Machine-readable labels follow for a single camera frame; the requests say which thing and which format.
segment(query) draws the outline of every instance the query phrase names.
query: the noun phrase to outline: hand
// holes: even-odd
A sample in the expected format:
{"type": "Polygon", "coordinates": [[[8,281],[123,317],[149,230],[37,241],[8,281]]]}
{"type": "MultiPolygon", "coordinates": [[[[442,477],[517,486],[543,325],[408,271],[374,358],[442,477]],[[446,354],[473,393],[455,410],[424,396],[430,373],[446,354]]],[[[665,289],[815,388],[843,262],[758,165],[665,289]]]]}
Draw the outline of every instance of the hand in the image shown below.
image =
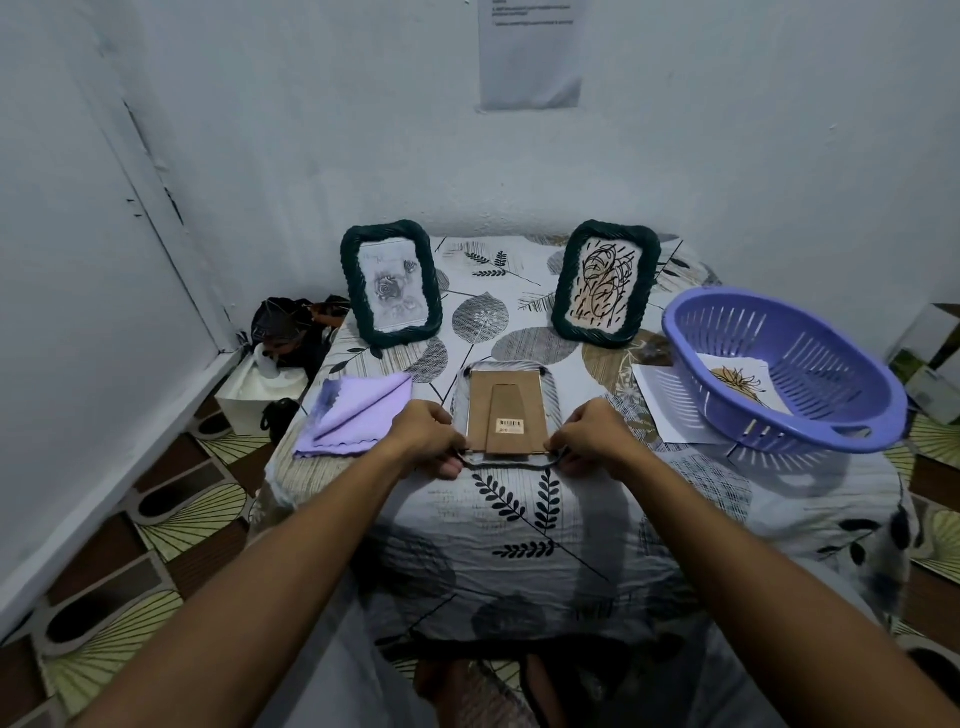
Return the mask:
{"type": "Polygon", "coordinates": [[[455,478],[464,468],[455,451],[465,448],[467,440],[451,422],[436,402],[410,400],[394,417],[383,445],[403,459],[405,474],[417,465],[427,465],[435,477],[455,478]]]}
{"type": "Polygon", "coordinates": [[[551,451],[570,448],[560,461],[560,469],[567,475],[586,475],[599,464],[618,480],[623,479],[619,471],[625,458],[643,448],[620,413],[603,398],[577,407],[546,446],[551,451]]]}

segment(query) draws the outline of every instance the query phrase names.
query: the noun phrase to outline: dark green picture frame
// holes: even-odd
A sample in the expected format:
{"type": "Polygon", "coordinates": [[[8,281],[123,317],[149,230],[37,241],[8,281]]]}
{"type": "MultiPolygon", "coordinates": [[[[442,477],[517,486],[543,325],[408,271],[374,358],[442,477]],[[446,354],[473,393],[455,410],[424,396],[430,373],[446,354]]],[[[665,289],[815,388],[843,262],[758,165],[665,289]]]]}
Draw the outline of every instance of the dark green picture frame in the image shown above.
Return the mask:
{"type": "Polygon", "coordinates": [[[440,285],[437,270],[433,265],[430,236],[412,220],[397,220],[390,225],[367,225],[350,228],[340,244],[340,262],[347,277],[350,302],[357,317],[360,336],[371,346],[388,349],[397,344],[423,341],[437,334],[444,322],[444,309],[440,300],[440,285]],[[414,242],[417,261],[423,272],[423,297],[427,304],[426,323],[418,327],[398,331],[378,331],[373,327],[373,312],[367,300],[367,280],[360,269],[360,246],[378,243],[392,237],[404,237],[414,242]]]}
{"type": "Polygon", "coordinates": [[[619,349],[634,340],[643,322],[643,313],[650,299],[650,289],[657,276],[657,262],[660,260],[660,239],[649,228],[640,225],[625,226],[587,220],[570,236],[564,253],[564,268],[557,283],[557,300],[553,307],[553,328],[564,339],[586,341],[606,349],[619,349]],[[627,300],[627,310],[623,326],[612,333],[599,328],[581,328],[566,319],[570,308],[573,284],[580,273],[580,252],[592,237],[602,240],[625,240],[640,250],[637,280],[634,290],[627,300]]]}

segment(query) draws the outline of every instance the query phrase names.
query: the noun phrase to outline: picture frame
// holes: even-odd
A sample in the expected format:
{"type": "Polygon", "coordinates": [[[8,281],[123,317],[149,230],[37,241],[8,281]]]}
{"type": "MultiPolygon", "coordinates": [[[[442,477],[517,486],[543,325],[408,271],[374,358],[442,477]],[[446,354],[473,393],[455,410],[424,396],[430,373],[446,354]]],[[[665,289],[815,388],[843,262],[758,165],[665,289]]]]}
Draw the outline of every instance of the picture frame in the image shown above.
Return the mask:
{"type": "Polygon", "coordinates": [[[553,328],[572,341],[626,346],[640,331],[659,259],[649,228],[587,220],[566,244],[553,328]]]}
{"type": "Polygon", "coordinates": [[[350,228],[340,244],[360,336],[387,349],[435,336],[444,320],[430,237],[412,220],[350,228]]]}

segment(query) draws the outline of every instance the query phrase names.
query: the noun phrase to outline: purple cloth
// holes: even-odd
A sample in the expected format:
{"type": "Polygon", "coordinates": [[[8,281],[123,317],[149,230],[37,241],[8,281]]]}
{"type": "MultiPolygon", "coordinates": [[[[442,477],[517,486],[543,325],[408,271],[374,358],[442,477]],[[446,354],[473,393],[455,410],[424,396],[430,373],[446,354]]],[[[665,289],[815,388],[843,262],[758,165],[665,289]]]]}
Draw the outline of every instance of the purple cloth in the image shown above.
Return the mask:
{"type": "Polygon", "coordinates": [[[297,438],[295,457],[366,452],[390,431],[394,417],[413,396],[405,373],[377,379],[328,379],[297,438]]]}

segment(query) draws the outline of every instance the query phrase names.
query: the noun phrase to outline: table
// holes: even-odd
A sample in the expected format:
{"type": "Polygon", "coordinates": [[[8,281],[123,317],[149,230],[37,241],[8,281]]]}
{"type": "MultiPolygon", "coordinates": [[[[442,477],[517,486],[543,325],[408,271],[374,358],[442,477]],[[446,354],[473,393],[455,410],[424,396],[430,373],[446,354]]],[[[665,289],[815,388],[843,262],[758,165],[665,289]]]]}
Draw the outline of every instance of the table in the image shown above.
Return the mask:
{"type": "MultiPolygon", "coordinates": [[[[643,329],[629,348],[610,351],[561,339],[549,326],[565,237],[435,238],[444,299],[439,334],[380,351],[360,338],[351,314],[304,407],[311,409],[327,376],[407,371],[415,397],[443,402],[469,362],[539,361],[557,380],[564,416],[583,401],[606,397],[638,438],[731,518],[790,556],[823,561],[882,619],[896,614],[909,568],[906,549],[918,526],[900,476],[882,453],[775,458],[660,440],[630,367],[668,363],[663,309],[687,288],[719,282],[682,239],[662,235],[661,241],[643,329]],[[451,323],[457,310],[487,317],[490,336],[461,339],[451,323]]],[[[267,495],[281,508],[306,502],[349,463],[294,460],[303,419],[291,425],[267,468],[267,495]]],[[[354,571],[380,644],[570,633],[637,643],[665,626],[683,631],[701,612],[636,501],[605,473],[573,480],[550,471],[484,468],[464,470],[454,481],[415,473],[387,501],[354,571]],[[506,504],[487,500],[491,486],[506,504]]]]}

